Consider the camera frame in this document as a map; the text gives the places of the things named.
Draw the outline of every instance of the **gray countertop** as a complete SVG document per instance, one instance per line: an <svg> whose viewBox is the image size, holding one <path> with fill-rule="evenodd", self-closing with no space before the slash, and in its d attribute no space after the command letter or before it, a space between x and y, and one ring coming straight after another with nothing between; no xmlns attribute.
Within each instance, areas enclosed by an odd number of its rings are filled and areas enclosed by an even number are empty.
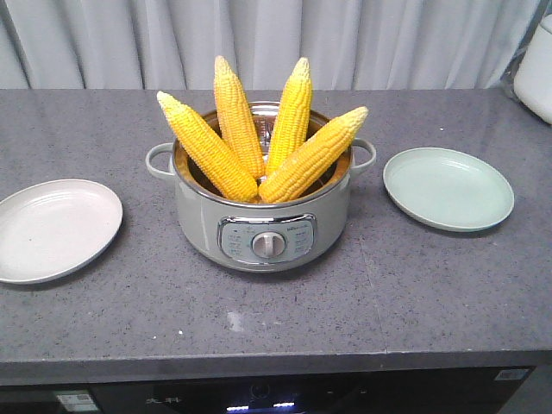
<svg viewBox="0 0 552 414"><path fill-rule="evenodd" d="M214 108L210 91L174 95ZM253 274L197 253L174 189L148 174L148 149L173 141L155 91L0 91L0 199L77 178L124 208L88 266L0 284L0 385L552 362L552 129L499 89L316 91L312 107L361 104L378 161L353 184L341 238L304 267ZM382 170L412 147L490 163L516 194L510 217L474 234L410 219Z"/></svg>

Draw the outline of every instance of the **countertop edge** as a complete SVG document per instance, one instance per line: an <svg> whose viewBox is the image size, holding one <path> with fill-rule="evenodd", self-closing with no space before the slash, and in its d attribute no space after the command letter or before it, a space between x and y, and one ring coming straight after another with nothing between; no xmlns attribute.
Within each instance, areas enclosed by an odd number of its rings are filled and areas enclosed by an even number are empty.
<svg viewBox="0 0 552 414"><path fill-rule="evenodd" d="M536 367L548 364L552 364L551 350L195 355L86 361L7 361L0 363L0 386L99 384L463 367Z"/></svg>

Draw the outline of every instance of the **yellow corn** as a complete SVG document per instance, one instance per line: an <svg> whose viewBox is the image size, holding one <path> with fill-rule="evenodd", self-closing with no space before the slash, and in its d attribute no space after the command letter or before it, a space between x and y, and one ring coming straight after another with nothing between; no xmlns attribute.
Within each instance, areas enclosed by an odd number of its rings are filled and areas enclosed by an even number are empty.
<svg viewBox="0 0 552 414"><path fill-rule="evenodd" d="M262 177L265 174L265 161L262 159L251 109L242 82L223 56L215 58L213 89L223 139L255 179Z"/></svg>
<svg viewBox="0 0 552 414"><path fill-rule="evenodd" d="M311 115L312 81L309 61L301 58L285 82L270 140L266 173L270 176L303 144Z"/></svg>
<svg viewBox="0 0 552 414"><path fill-rule="evenodd" d="M209 124L165 92L159 91L157 100L185 151L222 195L235 201L252 200L257 195L257 182Z"/></svg>
<svg viewBox="0 0 552 414"><path fill-rule="evenodd" d="M367 115L361 106L321 127L259 186L262 201L283 203L300 197L348 148Z"/></svg>

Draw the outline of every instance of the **plate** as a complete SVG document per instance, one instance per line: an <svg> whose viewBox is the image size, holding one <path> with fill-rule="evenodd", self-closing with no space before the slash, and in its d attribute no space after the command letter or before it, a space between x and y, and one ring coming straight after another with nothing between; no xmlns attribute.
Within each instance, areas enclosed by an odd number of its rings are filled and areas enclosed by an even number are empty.
<svg viewBox="0 0 552 414"><path fill-rule="evenodd" d="M0 202L0 281L57 279L98 257L122 221L108 187L83 179L33 185Z"/></svg>
<svg viewBox="0 0 552 414"><path fill-rule="evenodd" d="M387 161L383 180L402 211L437 229L488 229L514 207L513 190L500 172L452 149L423 147L399 153Z"/></svg>

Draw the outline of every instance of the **curtain fold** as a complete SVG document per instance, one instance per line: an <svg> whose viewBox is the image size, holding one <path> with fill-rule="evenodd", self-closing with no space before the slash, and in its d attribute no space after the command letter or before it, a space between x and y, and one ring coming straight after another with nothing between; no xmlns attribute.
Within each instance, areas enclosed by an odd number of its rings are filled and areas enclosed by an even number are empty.
<svg viewBox="0 0 552 414"><path fill-rule="evenodd" d="M211 89L224 55L281 90L498 84L548 0L0 0L0 87Z"/></svg>

